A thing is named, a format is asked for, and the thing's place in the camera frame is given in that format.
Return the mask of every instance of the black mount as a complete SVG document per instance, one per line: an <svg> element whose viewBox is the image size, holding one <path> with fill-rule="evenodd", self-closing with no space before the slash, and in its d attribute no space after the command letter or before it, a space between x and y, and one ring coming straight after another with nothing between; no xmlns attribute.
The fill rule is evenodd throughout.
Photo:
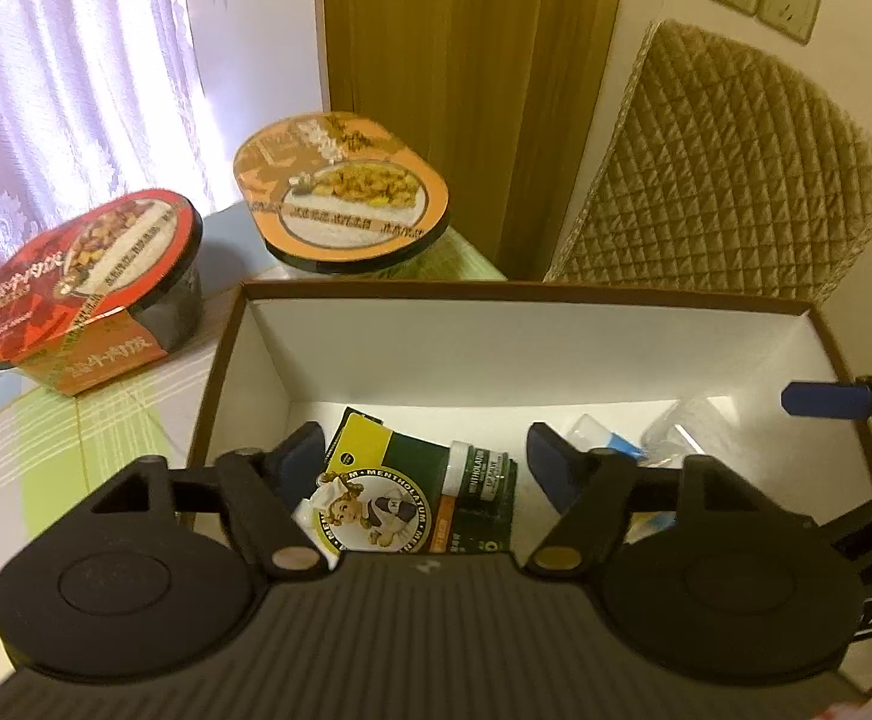
<svg viewBox="0 0 872 720"><path fill-rule="evenodd" d="M1 570L10 659L113 680L217 648L271 583L327 573L288 513L314 488L323 453L323 431L308 423L269 455L239 450L204 469L136 459ZM182 527L177 512L218 514L233 549Z"/></svg>
<svg viewBox="0 0 872 720"><path fill-rule="evenodd" d="M527 443L545 447L528 456L548 494L564 500L567 491L553 469L588 476L527 570L584 584L630 646L674 671L734 685L838 666L863 586L811 518L780 509L711 457L644 469L612 450L578 452L543 423ZM625 544L639 512L675 512L676 522Z"/></svg>

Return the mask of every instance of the wooden door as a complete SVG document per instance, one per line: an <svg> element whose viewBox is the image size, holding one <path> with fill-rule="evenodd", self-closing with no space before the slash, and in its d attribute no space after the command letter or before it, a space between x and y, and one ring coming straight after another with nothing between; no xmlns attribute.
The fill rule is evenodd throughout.
<svg viewBox="0 0 872 720"><path fill-rule="evenodd" d="M324 0L329 95L444 175L452 224L511 278L552 257L618 0Z"/></svg>

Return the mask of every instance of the red food container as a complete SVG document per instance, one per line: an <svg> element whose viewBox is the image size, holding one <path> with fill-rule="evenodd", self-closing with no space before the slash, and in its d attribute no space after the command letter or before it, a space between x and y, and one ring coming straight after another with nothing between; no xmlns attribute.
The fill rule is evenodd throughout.
<svg viewBox="0 0 872 720"><path fill-rule="evenodd" d="M37 236L0 269L0 368L73 395L174 351L199 322L202 234L154 189Z"/></svg>

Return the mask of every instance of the food package lid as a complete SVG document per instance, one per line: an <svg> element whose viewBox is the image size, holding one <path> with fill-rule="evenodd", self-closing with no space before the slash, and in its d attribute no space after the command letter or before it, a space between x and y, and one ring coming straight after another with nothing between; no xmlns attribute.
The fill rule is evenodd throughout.
<svg viewBox="0 0 872 720"><path fill-rule="evenodd" d="M449 224L439 173L356 114L271 124L236 151L233 172L268 250L304 271L388 268L425 250Z"/></svg>
<svg viewBox="0 0 872 720"><path fill-rule="evenodd" d="M0 268L0 368L113 311L152 305L193 262L202 230L188 199L149 189L27 242Z"/></svg>

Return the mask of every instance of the table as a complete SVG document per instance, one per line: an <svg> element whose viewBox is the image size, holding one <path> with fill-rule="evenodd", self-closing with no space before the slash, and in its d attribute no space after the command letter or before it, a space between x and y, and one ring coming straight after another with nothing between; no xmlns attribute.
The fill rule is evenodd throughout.
<svg viewBox="0 0 872 720"><path fill-rule="evenodd" d="M204 317L166 360L75 398L15 371L0 373L0 568L138 456L163 455L183 467L233 285L247 277L313 278L265 250L243 203L207 218L197 264L209 295ZM424 254L375 277L503 279L452 228ZM10 668L0 642L0 680Z"/></svg>

